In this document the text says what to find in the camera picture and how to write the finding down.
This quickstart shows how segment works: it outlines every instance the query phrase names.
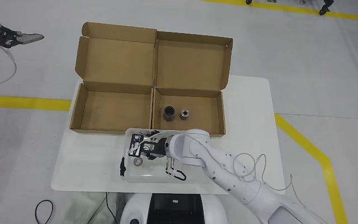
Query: clear plastic tray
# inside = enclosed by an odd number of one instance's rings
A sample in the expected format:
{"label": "clear plastic tray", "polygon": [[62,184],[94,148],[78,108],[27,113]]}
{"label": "clear plastic tray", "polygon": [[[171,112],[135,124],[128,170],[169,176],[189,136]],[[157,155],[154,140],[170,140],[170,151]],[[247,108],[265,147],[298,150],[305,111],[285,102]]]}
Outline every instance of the clear plastic tray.
{"label": "clear plastic tray", "polygon": [[140,166],[134,165],[134,159],[136,157],[128,156],[128,151],[130,148],[130,141],[132,134],[138,133],[149,133],[151,129],[139,129],[139,128],[130,128],[125,132],[125,144],[124,144],[124,164],[126,171],[123,180],[128,182],[136,183],[207,183],[208,178],[203,175],[201,167],[198,166],[189,166],[183,165],[180,161],[174,161],[174,168],[181,170],[186,175],[186,180],[178,180],[166,173],[166,164],[167,156],[162,158],[155,158],[154,160],[149,160],[145,156],[141,156],[143,163]]}

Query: yellow tape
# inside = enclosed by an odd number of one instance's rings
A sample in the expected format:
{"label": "yellow tape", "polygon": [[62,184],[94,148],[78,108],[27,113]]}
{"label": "yellow tape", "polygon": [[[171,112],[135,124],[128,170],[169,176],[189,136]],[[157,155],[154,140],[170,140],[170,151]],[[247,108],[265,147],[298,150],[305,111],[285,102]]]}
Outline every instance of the yellow tape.
{"label": "yellow tape", "polygon": [[0,108],[69,111],[70,100],[0,96]]}
{"label": "yellow tape", "polygon": [[277,126],[321,164],[336,222],[347,224],[348,220],[331,160],[279,114],[275,114],[275,118]]}
{"label": "yellow tape", "polygon": [[[253,2],[250,5],[247,5],[245,0],[202,0],[202,1],[222,3],[222,4],[233,4],[236,6],[248,6],[248,7],[252,7],[252,8],[263,8],[266,10],[276,10],[276,11],[283,11],[283,12],[292,12],[292,13],[320,16],[319,10],[314,10],[311,8],[300,8],[300,7],[294,7],[294,6],[283,6],[283,5],[272,4],[272,3],[255,2],[255,0],[253,0]],[[334,17],[334,18],[344,18],[347,20],[358,20],[358,15],[340,13],[340,12],[327,12],[324,16]]]}

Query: floor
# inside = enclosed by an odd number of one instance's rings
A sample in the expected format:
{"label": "floor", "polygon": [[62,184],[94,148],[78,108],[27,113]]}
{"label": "floor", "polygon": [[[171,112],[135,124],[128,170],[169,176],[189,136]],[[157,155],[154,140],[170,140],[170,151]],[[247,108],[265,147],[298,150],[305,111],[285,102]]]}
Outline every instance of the floor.
{"label": "floor", "polygon": [[[283,1],[277,4],[323,4]],[[358,4],[341,0],[331,10],[358,14]],[[329,156],[346,216],[351,223],[358,219],[358,21],[199,0],[15,0],[3,2],[0,15],[7,27],[45,35],[40,43],[12,50],[18,72],[0,85],[2,96],[71,99],[86,21],[233,38],[230,74],[270,81],[275,112]],[[0,77],[13,69],[4,54],[0,68]],[[0,114],[0,222],[35,223],[37,202],[49,198],[56,211],[52,223],[59,223],[71,193],[53,191],[50,181],[67,112],[0,108]],[[301,200],[336,223],[320,164],[277,131],[286,182],[293,174]],[[229,223],[258,223],[254,216],[241,219],[236,201],[220,199]]]}

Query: box lid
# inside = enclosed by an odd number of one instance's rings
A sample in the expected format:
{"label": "box lid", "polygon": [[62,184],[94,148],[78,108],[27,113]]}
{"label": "box lid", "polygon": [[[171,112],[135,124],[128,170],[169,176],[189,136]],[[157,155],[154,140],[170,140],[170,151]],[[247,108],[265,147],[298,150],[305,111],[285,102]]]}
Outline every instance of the box lid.
{"label": "box lid", "polygon": [[86,22],[82,35],[76,72],[85,82],[152,86],[155,29]]}
{"label": "box lid", "polygon": [[228,83],[232,38],[157,32],[157,88],[218,92]]}

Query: open cardboard box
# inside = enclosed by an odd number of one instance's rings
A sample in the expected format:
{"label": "open cardboard box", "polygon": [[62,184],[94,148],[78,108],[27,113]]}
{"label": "open cardboard box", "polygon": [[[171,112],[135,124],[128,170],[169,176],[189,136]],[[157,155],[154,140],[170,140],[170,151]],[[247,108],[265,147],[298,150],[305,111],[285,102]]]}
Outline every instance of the open cardboard box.
{"label": "open cardboard box", "polygon": [[[225,134],[223,95],[228,83],[231,38],[85,23],[76,72],[83,78],[70,129],[124,133],[128,128]],[[176,119],[166,122],[171,105]],[[180,119],[180,111],[190,116]]]}
{"label": "open cardboard box", "polygon": [[155,78],[155,29],[85,23],[76,72],[83,78],[70,129],[125,133],[150,128]]}
{"label": "open cardboard box", "polygon": [[[153,99],[153,129],[203,129],[223,136],[223,94],[228,83],[233,40],[215,36],[158,32],[157,87]],[[166,121],[163,110],[173,106],[176,118]],[[189,110],[186,120],[181,110]]]}

